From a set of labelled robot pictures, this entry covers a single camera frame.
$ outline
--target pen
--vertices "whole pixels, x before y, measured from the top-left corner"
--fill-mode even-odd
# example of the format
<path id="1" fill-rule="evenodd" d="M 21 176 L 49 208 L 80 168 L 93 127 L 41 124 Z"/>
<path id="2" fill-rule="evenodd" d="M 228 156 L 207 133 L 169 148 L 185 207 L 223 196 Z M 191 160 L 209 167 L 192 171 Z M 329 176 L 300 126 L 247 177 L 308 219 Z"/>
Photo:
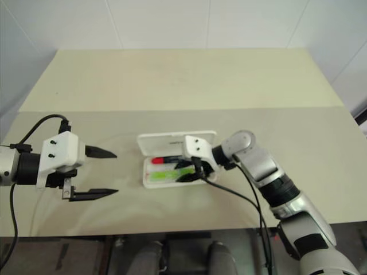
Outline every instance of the pen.
<path id="1" fill-rule="evenodd" d="M 153 158 L 151 160 L 152 164 L 164 164 L 164 163 L 178 163 L 183 160 L 182 156 L 161 156 L 158 158 Z"/>

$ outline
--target red object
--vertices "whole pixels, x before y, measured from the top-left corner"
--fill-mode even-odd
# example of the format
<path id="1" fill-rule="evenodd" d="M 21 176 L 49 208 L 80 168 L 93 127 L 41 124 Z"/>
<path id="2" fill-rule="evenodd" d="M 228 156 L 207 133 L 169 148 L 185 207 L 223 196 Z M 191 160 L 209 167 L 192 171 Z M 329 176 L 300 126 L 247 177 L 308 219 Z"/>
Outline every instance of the red object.
<path id="1" fill-rule="evenodd" d="M 152 164 L 164 164 L 164 158 L 154 158 L 151 160 Z"/>

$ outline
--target cable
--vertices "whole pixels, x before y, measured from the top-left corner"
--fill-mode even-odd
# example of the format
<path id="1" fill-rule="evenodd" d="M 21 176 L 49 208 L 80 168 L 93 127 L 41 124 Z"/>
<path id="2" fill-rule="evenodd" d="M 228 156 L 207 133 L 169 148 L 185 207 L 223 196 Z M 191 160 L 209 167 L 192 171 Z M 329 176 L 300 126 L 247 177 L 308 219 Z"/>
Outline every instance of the cable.
<path id="1" fill-rule="evenodd" d="M 48 119 L 51 119 L 53 117 L 59 117 L 61 118 L 62 120 L 67 120 L 67 118 L 63 115 L 58 115 L 58 114 L 52 114 L 52 115 L 48 115 L 48 116 L 45 116 L 43 117 L 42 119 L 40 119 L 33 127 L 32 129 L 21 139 L 21 141 L 19 142 L 19 144 L 24 144 L 24 142 L 26 142 L 26 140 L 33 134 L 33 132 L 43 123 L 45 122 L 46 120 Z"/>
<path id="2" fill-rule="evenodd" d="M 209 185 L 211 185 L 211 186 L 214 186 L 214 187 L 217 187 L 217 188 L 219 188 L 219 189 L 222 189 L 222 190 L 224 190 L 224 191 L 227 191 L 227 192 L 229 192 L 229 193 L 231 193 L 231 194 L 233 194 L 233 195 L 236 195 L 236 196 L 238 196 L 238 197 L 240 197 L 240 198 L 243 198 L 243 199 L 245 199 L 246 201 L 248 201 L 250 204 L 252 204 L 252 206 L 257 210 L 257 212 L 259 213 L 259 216 L 260 216 L 260 224 L 261 223 L 263 223 L 264 224 L 264 227 L 265 227 L 265 229 L 266 229 L 266 232 L 267 232 L 267 225 L 266 225 L 266 222 L 265 222 L 265 220 L 264 220 L 264 217 L 263 217 L 263 215 L 262 215 L 262 213 L 261 213 L 261 210 L 259 209 L 259 207 L 252 201 L 252 200 L 250 200 L 249 198 L 247 198 L 246 196 L 244 196 L 244 195 L 241 195 L 240 193 L 237 193 L 236 191 L 233 191 L 232 189 L 229 189 L 229 188 L 227 188 L 227 187 L 224 187 L 224 186 L 222 186 L 222 185 L 219 185 L 219 184 L 217 184 L 217 183 L 214 183 L 214 182 L 211 182 L 209 179 L 207 179 L 206 177 L 204 177 L 204 176 L 202 176 L 201 177 L 201 179 L 204 181 L 204 182 L 206 182 L 207 184 L 209 184 Z M 268 269 L 268 274 L 269 275 L 271 275 L 272 274 L 272 262 L 271 261 L 269 261 L 268 262 L 268 264 L 267 264 L 267 269 Z"/>
<path id="3" fill-rule="evenodd" d="M 267 268 L 270 267 L 272 269 L 272 247 L 271 247 L 271 241 L 270 241 L 270 236 L 269 236 L 268 228 L 267 228 L 267 226 L 264 223 L 265 234 L 266 234 L 267 243 L 268 243 L 268 250 L 267 250 L 266 245 L 265 245 L 264 234 L 263 234 L 263 219 L 261 218 L 262 217 L 262 212 L 261 212 L 261 205 L 260 205 L 260 202 L 259 202 L 259 198 L 257 197 L 257 193 L 255 191 L 255 188 L 253 187 L 253 184 L 251 183 L 250 179 L 246 175 L 245 171 L 243 171 L 243 169 L 241 168 L 241 166 L 239 166 L 238 164 L 236 164 L 236 166 L 237 166 L 238 169 L 240 169 L 240 171 L 242 172 L 242 174 L 245 176 L 248 184 L 250 185 L 250 187 L 252 189 L 253 195 L 255 196 L 256 203 L 257 203 L 257 206 L 259 208 L 259 213 L 260 213 L 260 237 L 261 237 L 261 242 L 263 244 L 265 258 L 266 258 L 267 265 L 268 265 Z"/>
<path id="4" fill-rule="evenodd" d="M 4 262 L 0 264 L 0 271 L 3 269 L 3 267 L 8 262 L 11 254 L 13 253 L 17 240 L 18 240 L 18 225 L 17 225 L 17 220 L 15 219 L 15 212 L 14 212 L 14 189 L 15 189 L 15 183 L 13 183 L 13 185 L 10 188 L 10 212 L 11 212 L 11 219 L 13 220 L 13 225 L 14 225 L 14 238 L 13 238 L 13 241 L 11 242 L 9 251 L 7 252 Z"/>

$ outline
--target beige table surface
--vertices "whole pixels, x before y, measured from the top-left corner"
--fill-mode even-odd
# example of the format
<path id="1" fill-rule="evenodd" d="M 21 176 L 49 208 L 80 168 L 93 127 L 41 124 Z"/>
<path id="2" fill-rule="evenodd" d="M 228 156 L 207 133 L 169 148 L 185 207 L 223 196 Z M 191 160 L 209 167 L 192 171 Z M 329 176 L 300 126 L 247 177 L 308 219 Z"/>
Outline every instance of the beige table surface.
<path id="1" fill-rule="evenodd" d="M 253 131 L 330 223 L 367 220 L 367 142 L 304 50 L 61 51 L 44 72 L 4 144 L 58 112 L 87 144 L 117 159 L 88 159 L 78 191 L 119 189 L 91 202 L 60 190 L 17 186 L 20 236 L 97 235 L 258 226 L 246 201 L 207 185 L 145 189 L 136 136 L 215 130 L 216 143 Z M 34 152 L 54 135 L 48 121 L 29 139 Z M 252 197 L 239 171 L 219 183 Z M 0 235 L 13 235 L 9 188 L 0 188 Z M 269 226 L 277 221 L 261 199 Z"/>

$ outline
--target white wall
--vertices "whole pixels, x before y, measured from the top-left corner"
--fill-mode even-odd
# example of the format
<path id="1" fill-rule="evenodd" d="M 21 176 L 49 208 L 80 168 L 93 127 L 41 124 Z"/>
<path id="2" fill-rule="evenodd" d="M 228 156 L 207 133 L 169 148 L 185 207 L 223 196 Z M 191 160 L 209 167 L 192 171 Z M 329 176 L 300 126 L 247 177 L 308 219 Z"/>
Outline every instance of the white wall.
<path id="1" fill-rule="evenodd" d="M 367 104 L 365 0 L 0 0 L 0 139 L 56 49 L 307 47 Z"/>

